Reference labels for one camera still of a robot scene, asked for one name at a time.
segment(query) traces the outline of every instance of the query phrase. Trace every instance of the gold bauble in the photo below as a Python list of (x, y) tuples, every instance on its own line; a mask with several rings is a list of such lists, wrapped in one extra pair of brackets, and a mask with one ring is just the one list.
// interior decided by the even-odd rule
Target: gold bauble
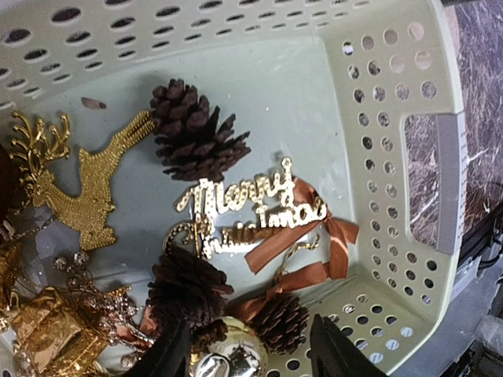
[(266, 347), (246, 324), (232, 317), (221, 318), (228, 328), (226, 340), (213, 342), (206, 353), (192, 353), (192, 377), (261, 377), (265, 375)]

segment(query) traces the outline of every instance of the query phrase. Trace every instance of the satin ribbon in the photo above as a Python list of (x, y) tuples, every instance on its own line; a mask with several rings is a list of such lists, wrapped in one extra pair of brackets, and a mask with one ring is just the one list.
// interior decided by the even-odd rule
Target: satin ribbon
[[(299, 178), (294, 178), (293, 181), (296, 184), (293, 192), (297, 203), (313, 204), (316, 198), (319, 197), (313, 186), (305, 181)], [(247, 253), (245, 259), (248, 267), (253, 273), (259, 273), (270, 261), (322, 222), (325, 223), (330, 234), (329, 277), (332, 279), (346, 277), (349, 266), (347, 243), (356, 242), (358, 226), (333, 218), (329, 210), (327, 211), (326, 218), (322, 221), (313, 221), (295, 228), (283, 228), (279, 233), (265, 239), (259, 246)]]
[(240, 305), (231, 306), (226, 314), (249, 324), (263, 307), (281, 293), (293, 292), (325, 282), (330, 277), (329, 263), (315, 262), (283, 275), (278, 284), (269, 289), (264, 296), (253, 298)]

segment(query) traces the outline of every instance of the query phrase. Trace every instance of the plastic basket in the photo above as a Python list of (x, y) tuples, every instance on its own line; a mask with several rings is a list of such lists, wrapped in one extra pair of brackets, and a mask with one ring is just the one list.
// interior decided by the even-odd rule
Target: plastic basket
[[(0, 9), (2, 134), (14, 107), (52, 120), (64, 111), (73, 122), (72, 147), (98, 150), (148, 106), (155, 85), (182, 77), (223, 114), (236, 112), (237, 132), (251, 130), (253, 153), (226, 182), (265, 173), (280, 151), (335, 216), (360, 226), (349, 277), (300, 292), (312, 313), (332, 316), (388, 373), (439, 325), (464, 203), (461, 85), (439, 1), (9, 0)], [(86, 109), (81, 97), (108, 108)], [(438, 251), (409, 230), (403, 124), (410, 114), (437, 115)], [(78, 193), (73, 151), (51, 169), (67, 192)], [(132, 276), (150, 270), (166, 229), (186, 216), (170, 210), (186, 186), (164, 177), (154, 158), (152, 143), (142, 142), (121, 162), (112, 186), (117, 210), (109, 217), (119, 242), (94, 254), (97, 276), (116, 271), (114, 279), (138, 283)], [(247, 220), (218, 221), (237, 219)], [(76, 240), (63, 226), (38, 237), (42, 269), (51, 273), (47, 248), (72, 248)], [(326, 258), (324, 246), (297, 258), (297, 266)], [(239, 294), (263, 286), (281, 264), (253, 276), (241, 256), (214, 259)], [(146, 296), (142, 279), (138, 301)], [(309, 375), (308, 349), (309, 342), (273, 357), (269, 370)], [(113, 366), (116, 352), (102, 361)]]

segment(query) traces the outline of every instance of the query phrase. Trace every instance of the gold reindeer ornament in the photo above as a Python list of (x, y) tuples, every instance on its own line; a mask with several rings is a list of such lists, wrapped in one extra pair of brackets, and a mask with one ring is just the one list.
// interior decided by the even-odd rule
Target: gold reindeer ornament
[(85, 149), (79, 150), (82, 191), (78, 197), (62, 192), (55, 183), (54, 174), (47, 169), (49, 162), (68, 158), (70, 154), (66, 145), (71, 133), (68, 115), (61, 115), (61, 128), (47, 126), (43, 119), (37, 119), (32, 125), (20, 112), (13, 112), (13, 118), (23, 123), (15, 125), (14, 130), (21, 132), (24, 140), (12, 140), (12, 145), (19, 147), (20, 151), (11, 153), (10, 157), (22, 162), (21, 184), (33, 205), (46, 204), (61, 222), (79, 231), (80, 248), (84, 251), (115, 243), (113, 229), (107, 227), (108, 214), (115, 209), (110, 180), (122, 155), (153, 131), (150, 112), (138, 114), (126, 128), (113, 136), (104, 151), (91, 154)]

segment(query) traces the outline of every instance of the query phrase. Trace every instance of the gold foil wrapping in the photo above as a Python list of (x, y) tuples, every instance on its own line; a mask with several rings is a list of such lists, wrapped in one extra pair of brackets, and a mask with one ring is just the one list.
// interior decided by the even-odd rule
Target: gold foil wrapping
[(16, 283), (23, 244), (6, 242), (0, 245), (0, 312), (7, 309), (10, 292)]
[(11, 326), (40, 377), (84, 375), (107, 346), (53, 287), (23, 307)]

